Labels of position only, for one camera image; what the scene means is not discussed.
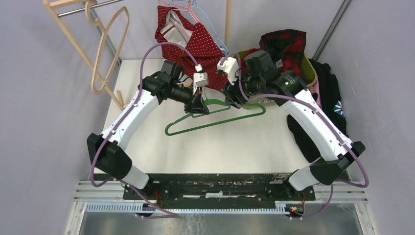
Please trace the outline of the green hanger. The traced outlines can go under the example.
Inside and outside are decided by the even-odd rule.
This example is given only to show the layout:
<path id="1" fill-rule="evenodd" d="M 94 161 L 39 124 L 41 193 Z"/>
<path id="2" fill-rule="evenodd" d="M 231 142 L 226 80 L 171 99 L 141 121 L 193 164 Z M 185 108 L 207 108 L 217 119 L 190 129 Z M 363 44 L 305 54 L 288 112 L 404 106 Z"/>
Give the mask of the green hanger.
<path id="1" fill-rule="evenodd" d="M 182 116 L 181 118 L 169 123 L 168 125 L 166 125 L 165 129 L 164 129 L 164 133 L 167 136 L 175 136 L 175 135 L 180 135 L 180 134 L 184 134 L 184 133 L 188 133 L 188 132 L 192 132 L 192 131 L 196 131 L 196 130 L 200 130 L 200 129 L 205 129 L 208 127 L 213 127 L 213 126 L 217 126 L 217 125 L 221 125 L 221 124 L 225 124 L 225 123 L 229 123 L 229 122 L 235 122 L 238 120 L 243 120 L 243 119 L 248 119 L 248 118 L 253 118 L 253 117 L 257 117 L 257 116 L 261 116 L 266 114 L 266 107 L 262 104 L 259 103 L 246 103 L 245 105 L 242 106 L 242 108 L 245 109 L 250 109 L 250 108 L 255 108 L 257 109 L 257 111 L 255 112 L 248 112 L 248 113 L 241 113 L 240 115 L 230 115 L 231 113 L 231 105 L 226 104 L 223 101 L 220 101 L 218 99 L 208 99 L 206 101 L 204 101 L 204 104 L 206 106 L 221 106 L 220 109 L 214 110 L 214 111 L 210 111 L 208 114 L 193 114 L 193 113 L 188 113 L 184 116 Z M 207 116 L 218 116 L 218 118 L 212 118 L 211 122 L 209 123 L 205 123 L 205 124 L 201 124 L 201 125 L 197 125 L 197 126 L 190 126 L 188 128 L 185 129 L 181 129 L 181 130 L 177 130 L 177 131 L 171 131 L 171 128 L 187 119 L 200 119 L 203 117 L 207 117 Z"/>

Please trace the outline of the red plaid shirt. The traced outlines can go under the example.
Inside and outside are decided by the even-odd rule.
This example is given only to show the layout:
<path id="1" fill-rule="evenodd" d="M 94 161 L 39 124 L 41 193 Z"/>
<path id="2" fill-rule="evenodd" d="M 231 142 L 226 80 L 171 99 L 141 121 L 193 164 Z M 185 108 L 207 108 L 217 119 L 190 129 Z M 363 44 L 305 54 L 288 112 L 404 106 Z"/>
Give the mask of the red plaid shirt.
<path id="1" fill-rule="evenodd" d="M 280 72 L 294 71 L 302 79 L 305 75 L 300 69 L 306 47 L 306 32 L 284 29 L 266 33 L 260 37 L 259 48 L 248 50 L 242 57 L 242 68 L 247 73 L 245 57 L 259 50 L 267 51 Z"/>

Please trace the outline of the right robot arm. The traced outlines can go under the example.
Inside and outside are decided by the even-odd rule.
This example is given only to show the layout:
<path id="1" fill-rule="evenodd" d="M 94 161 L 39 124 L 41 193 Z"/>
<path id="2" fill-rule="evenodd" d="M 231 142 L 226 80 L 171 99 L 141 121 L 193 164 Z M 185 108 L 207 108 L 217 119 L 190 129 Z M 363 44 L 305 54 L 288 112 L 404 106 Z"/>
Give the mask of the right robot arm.
<path id="1" fill-rule="evenodd" d="M 222 89 L 226 101 L 240 108 L 259 98 L 273 100 L 302 127 L 317 147 L 320 156 L 309 165 L 291 173 L 284 180 L 283 195 L 297 199 L 302 190 L 317 184 L 331 185 L 352 164 L 356 163 L 369 186 L 368 175 L 358 157 L 365 151 L 360 141 L 352 141 L 341 132 L 317 105 L 304 81 L 292 70 L 280 72 L 270 54 L 259 50 L 247 56 L 248 76 L 242 75 L 240 56 L 228 54 L 217 64 L 219 74 L 226 74 L 228 84 Z"/>

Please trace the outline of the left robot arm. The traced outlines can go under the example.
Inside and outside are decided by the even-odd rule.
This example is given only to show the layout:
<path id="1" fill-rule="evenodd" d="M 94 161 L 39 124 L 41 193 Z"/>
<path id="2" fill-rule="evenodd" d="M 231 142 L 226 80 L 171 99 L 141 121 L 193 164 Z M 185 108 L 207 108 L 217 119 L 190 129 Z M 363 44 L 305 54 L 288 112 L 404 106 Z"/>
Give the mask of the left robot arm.
<path id="1" fill-rule="evenodd" d="M 132 100 L 116 120 L 100 134 L 91 133 L 87 138 L 92 169 L 98 168 L 113 179 L 133 185 L 142 199 L 153 195 L 154 186 L 149 183 L 150 176 L 134 166 L 125 152 L 139 126 L 167 99 L 184 104 L 188 113 L 208 113 L 197 89 L 178 84 L 183 71 L 179 64 L 164 61 L 159 71 L 143 78 Z"/>

